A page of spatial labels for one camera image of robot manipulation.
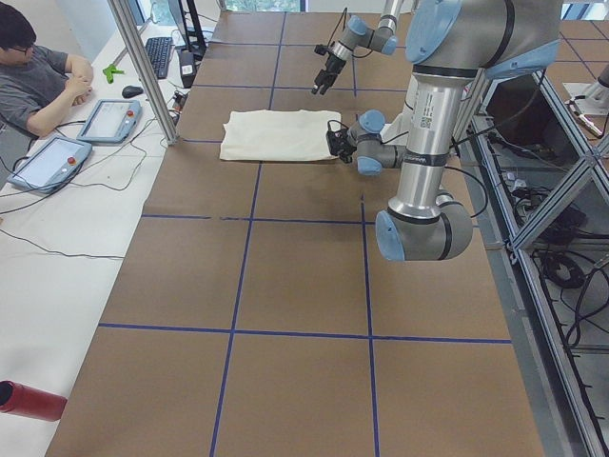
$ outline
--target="white desk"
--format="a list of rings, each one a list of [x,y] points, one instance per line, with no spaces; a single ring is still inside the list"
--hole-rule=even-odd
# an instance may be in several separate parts
[[[172,28],[150,24],[143,38],[169,35],[171,31]],[[122,48],[117,32],[93,62],[92,99],[73,108],[66,122],[86,119],[97,99],[121,98],[124,86],[141,86],[128,56],[117,65],[126,74],[116,74],[114,83],[107,83],[102,69]],[[174,53],[168,78],[160,81],[168,101],[175,86],[181,87],[177,60]],[[154,117],[146,96],[136,99],[142,103],[143,113],[129,139]],[[61,131],[74,137],[80,128],[68,126]],[[65,253],[124,256],[167,145],[156,121],[134,144],[147,156],[125,190],[69,185],[28,209],[0,215],[4,218],[0,229]],[[93,147],[84,170],[73,182],[124,187],[144,153],[131,145],[116,152],[117,149]],[[102,159],[106,160],[88,168]],[[41,198],[28,193],[11,195],[15,192],[18,189],[12,185],[0,190],[0,212]],[[0,252],[0,377],[69,397],[121,261],[51,255],[4,233],[0,233]],[[0,414],[0,453],[12,457],[43,456],[57,424]]]

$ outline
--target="towel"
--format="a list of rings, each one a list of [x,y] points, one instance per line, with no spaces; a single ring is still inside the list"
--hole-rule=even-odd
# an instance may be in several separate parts
[[[333,111],[258,111],[230,113],[223,160],[308,162],[333,159],[325,141],[327,123],[341,120]]]

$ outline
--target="red cylinder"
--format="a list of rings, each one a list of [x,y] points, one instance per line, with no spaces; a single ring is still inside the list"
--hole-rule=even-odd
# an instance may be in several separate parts
[[[61,418],[67,401],[61,395],[13,381],[0,382],[0,412],[53,422]]]

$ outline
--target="black mouse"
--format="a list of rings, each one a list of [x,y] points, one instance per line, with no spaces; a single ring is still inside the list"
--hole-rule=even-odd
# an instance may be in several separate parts
[[[137,86],[125,86],[121,95],[123,95],[123,98],[132,98],[141,93],[144,93],[142,88],[138,88]]]

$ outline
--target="person's arm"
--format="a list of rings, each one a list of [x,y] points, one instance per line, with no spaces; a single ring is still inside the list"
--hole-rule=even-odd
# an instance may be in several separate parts
[[[93,67],[91,63],[80,55],[68,54],[66,60],[66,73],[72,73],[73,76],[82,76],[89,82],[93,81]]]
[[[48,105],[32,113],[27,129],[37,136],[47,136],[68,115],[69,109],[78,97],[91,91],[90,82],[83,76],[74,76],[66,81],[66,88]]]

